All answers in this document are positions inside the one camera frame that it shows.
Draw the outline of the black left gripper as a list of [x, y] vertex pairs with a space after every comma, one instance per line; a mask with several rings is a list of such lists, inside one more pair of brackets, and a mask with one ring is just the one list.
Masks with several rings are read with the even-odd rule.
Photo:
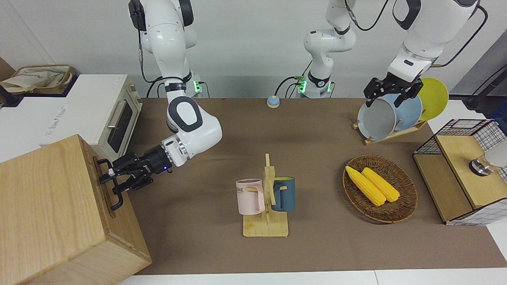
[[388, 72], [384, 79], [374, 77], [366, 85], [364, 88], [365, 104], [369, 108], [375, 99], [386, 94], [399, 93], [399, 96], [394, 101], [395, 107], [398, 108], [404, 101], [414, 99], [422, 87], [423, 82], [421, 79], [416, 79], [415, 82], [408, 82]]

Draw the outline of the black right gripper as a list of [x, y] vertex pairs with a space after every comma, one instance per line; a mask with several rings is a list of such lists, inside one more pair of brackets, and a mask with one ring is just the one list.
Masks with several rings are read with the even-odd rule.
[[98, 160], [98, 165], [104, 163], [107, 164], [107, 173], [100, 176], [99, 181], [105, 184], [119, 177], [120, 183], [113, 187], [115, 195], [123, 191], [139, 190], [154, 181], [152, 174], [160, 174], [163, 171], [171, 173], [173, 166], [161, 145], [145, 151], [141, 158], [135, 153], [127, 153], [112, 162], [106, 158]]

